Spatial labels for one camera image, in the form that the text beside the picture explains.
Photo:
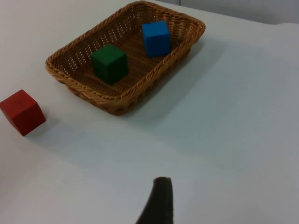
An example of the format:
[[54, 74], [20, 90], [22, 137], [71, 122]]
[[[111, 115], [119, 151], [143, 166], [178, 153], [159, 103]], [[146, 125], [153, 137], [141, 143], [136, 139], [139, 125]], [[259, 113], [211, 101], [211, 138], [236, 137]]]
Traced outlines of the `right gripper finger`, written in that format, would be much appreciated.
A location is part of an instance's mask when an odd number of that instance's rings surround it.
[[169, 177], [157, 177], [137, 224], [173, 224], [173, 189]]

